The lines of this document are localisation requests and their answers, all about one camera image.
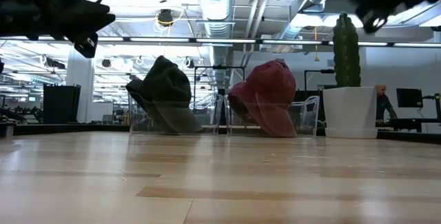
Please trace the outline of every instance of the man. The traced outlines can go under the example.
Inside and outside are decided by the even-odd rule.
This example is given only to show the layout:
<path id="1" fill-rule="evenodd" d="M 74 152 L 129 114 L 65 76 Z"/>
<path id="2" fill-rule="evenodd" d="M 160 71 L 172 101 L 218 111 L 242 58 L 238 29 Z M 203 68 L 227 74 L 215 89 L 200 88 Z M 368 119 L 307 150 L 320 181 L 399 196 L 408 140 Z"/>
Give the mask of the man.
<path id="1" fill-rule="evenodd" d="M 384 110 L 387 110 L 391 119 L 396 119 L 397 114 L 393 110 L 389 97 L 386 96 L 386 85 L 378 84 L 375 88 L 377 89 L 377 123 L 384 121 Z"/>

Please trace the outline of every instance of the white planter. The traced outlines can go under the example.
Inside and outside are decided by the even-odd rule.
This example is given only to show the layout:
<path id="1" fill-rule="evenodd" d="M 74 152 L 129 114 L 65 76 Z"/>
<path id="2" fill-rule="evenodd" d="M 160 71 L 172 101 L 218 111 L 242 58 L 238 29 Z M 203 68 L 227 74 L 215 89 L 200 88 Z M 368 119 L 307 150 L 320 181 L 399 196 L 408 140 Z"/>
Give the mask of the white planter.
<path id="1" fill-rule="evenodd" d="M 327 137 L 376 139 L 376 91 L 373 87 L 345 87 L 323 91 Z"/>

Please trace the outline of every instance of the potted cactus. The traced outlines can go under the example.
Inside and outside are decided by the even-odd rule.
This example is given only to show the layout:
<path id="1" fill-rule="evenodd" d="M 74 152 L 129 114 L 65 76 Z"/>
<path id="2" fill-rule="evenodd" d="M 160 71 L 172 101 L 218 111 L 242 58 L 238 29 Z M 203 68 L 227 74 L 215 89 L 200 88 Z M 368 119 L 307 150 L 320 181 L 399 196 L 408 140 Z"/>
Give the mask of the potted cactus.
<path id="1" fill-rule="evenodd" d="M 323 91 L 326 136 L 375 139 L 376 92 L 374 87 L 360 87 L 358 34 L 345 13 L 334 27 L 333 42 L 338 87 Z"/>

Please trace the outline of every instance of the cactus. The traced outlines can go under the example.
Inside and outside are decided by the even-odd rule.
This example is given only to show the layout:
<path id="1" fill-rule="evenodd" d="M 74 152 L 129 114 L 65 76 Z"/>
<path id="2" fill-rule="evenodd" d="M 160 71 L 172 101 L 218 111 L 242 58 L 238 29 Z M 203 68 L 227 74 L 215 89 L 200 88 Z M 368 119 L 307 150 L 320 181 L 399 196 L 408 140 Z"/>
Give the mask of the cactus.
<path id="1" fill-rule="evenodd" d="M 355 25 L 346 13 L 340 15 L 334 27 L 334 70 L 338 87 L 360 87 L 360 55 Z"/>

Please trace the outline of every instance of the transparent container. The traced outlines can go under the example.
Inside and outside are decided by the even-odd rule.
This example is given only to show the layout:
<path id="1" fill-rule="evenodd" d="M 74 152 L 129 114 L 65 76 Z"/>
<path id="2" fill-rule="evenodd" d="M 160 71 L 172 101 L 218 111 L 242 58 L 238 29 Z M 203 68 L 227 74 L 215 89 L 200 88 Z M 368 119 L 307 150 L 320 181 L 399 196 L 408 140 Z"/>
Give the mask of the transparent container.
<path id="1" fill-rule="evenodd" d="M 293 102 L 289 107 L 278 108 L 276 104 L 250 104 L 247 106 L 240 105 L 233 111 L 231 107 L 231 103 L 228 99 L 228 96 L 224 97 L 225 102 L 225 116 L 227 118 L 227 133 L 228 135 L 239 135 L 239 136 L 272 136 L 272 137 L 284 137 L 291 135 L 283 135 L 286 134 L 287 130 L 294 130 L 293 132 L 288 132 L 289 134 L 293 134 L 293 136 L 315 136 L 317 131 L 317 122 L 318 122 L 318 108 L 320 98 L 319 96 L 310 96 L 304 102 Z M 260 123 L 262 120 L 265 125 L 270 126 L 267 130 L 275 130 L 270 134 L 265 131 L 259 125 L 259 121 L 257 121 L 252 114 L 249 113 L 249 108 L 254 109 L 254 113 L 258 113 L 262 116 Z M 259 110 L 266 109 L 267 113 L 261 114 Z M 265 119 L 265 114 L 270 116 L 271 120 Z M 291 123 L 284 120 L 283 117 L 291 120 Z"/>
<path id="2" fill-rule="evenodd" d="M 222 102 L 222 96 L 217 94 L 209 94 L 203 100 L 190 104 L 178 101 L 147 101 L 134 94 L 129 96 L 130 132 L 218 134 Z"/>

